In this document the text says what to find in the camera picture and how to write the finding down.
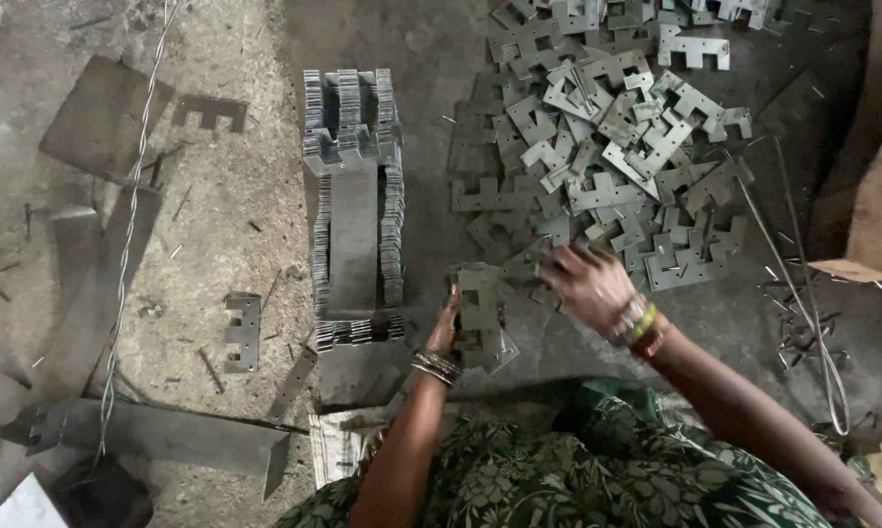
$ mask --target hand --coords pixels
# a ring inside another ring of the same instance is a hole
[[[584,247],[558,246],[552,263],[542,265],[541,278],[564,306],[604,339],[617,337],[620,313],[636,293],[619,260]]]
[[[460,306],[461,293],[458,291],[457,285],[450,285],[447,303],[438,317],[435,330],[432,330],[432,335],[428,338],[428,344],[425,345],[428,352],[440,356],[455,365],[458,364],[458,361],[456,361],[457,358],[454,355],[452,346],[454,343],[454,318],[457,317],[457,310]]]

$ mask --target metal strip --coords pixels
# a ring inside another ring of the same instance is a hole
[[[72,304],[76,292],[98,255],[102,243],[102,222],[94,209],[63,206],[49,217],[56,238],[56,260],[60,277],[60,308]]]
[[[46,419],[31,431],[30,457],[62,445],[95,451],[98,401],[72,398],[51,404]],[[116,402],[105,435],[108,453],[173,461],[235,474],[265,477],[265,497],[281,483],[289,433],[203,414],[182,413]]]
[[[246,128],[248,103],[232,99],[183,94],[180,96],[180,101],[177,102],[174,120],[171,124],[176,127],[186,125],[187,114],[190,112],[201,114],[201,129],[215,130],[217,118],[224,115],[233,119],[229,126],[229,132],[242,133]]]
[[[230,295],[226,298],[227,310],[239,310],[242,318],[239,325],[226,327],[225,342],[238,344],[239,352],[235,359],[223,364],[226,374],[250,374],[259,369],[259,334],[262,325],[262,296],[254,294]]]
[[[283,424],[285,415],[288,414],[301,389],[307,384],[310,371],[317,365],[317,354],[307,347],[302,348],[303,351],[291,367],[288,377],[278,386],[275,400],[265,414],[265,417],[276,426]]]
[[[44,361],[32,369],[31,392],[38,401],[53,401],[83,393],[118,316],[120,263],[125,249],[133,189],[122,188],[106,229],[95,263],[85,272],[76,296],[49,345]],[[141,265],[154,222],[160,212],[161,195],[138,189],[134,234],[125,270],[125,288]]]

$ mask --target pile of metal plates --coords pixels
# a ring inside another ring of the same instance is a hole
[[[679,35],[679,24],[692,24],[681,13],[705,3],[544,4],[494,9],[504,26],[489,37],[498,72],[479,73],[471,99],[456,106],[451,208],[480,213],[468,231],[485,260],[538,235],[606,242],[654,290],[727,276],[746,220],[715,213],[735,178],[752,176],[743,160],[693,161],[685,148],[693,132],[695,142],[723,142],[729,126],[751,138],[751,113],[723,108],[664,68],[678,52],[688,67],[711,54],[729,69],[728,41]],[[760,4],[726,0],[709,14],[733,20],[748,10],[760,29]]]
[[[304,162],[318,176],[317,352],[402,337],[401,136],[388,69],[304,70]]]

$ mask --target stack of metal plates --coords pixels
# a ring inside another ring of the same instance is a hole
[[[388,69],[304,71],[304,162],[320,179],[317,352],[404,335],[401,137]]]

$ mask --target finger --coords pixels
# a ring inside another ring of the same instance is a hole
[[[585,261],[576,255],[571,248],[566,245],[558,246],[552,251],[552,258],[565,271],[572,275],[584,273],[587,269]]]
[[[572,246],[572,251],[574,251],[575,254],[578,257],[580,257],[582,260],[584,260],[585,262],[588,262],[588,264],[591,264],[595,268],[602,268],[604,265],[606,265],[608,263],[607,260],[601,258],[601,256],[594,255],[593,253],[591,253],[590,250],[588,250],[588,246],[584,246],[582,244],[575,244]]]
[[[565,288],[565,283],[568,282],[568,274],[563,270],[559,270],[551,265],[543,265],[540,270],[540,276],[549,287],[552,288],[555,292],[562,292]]]

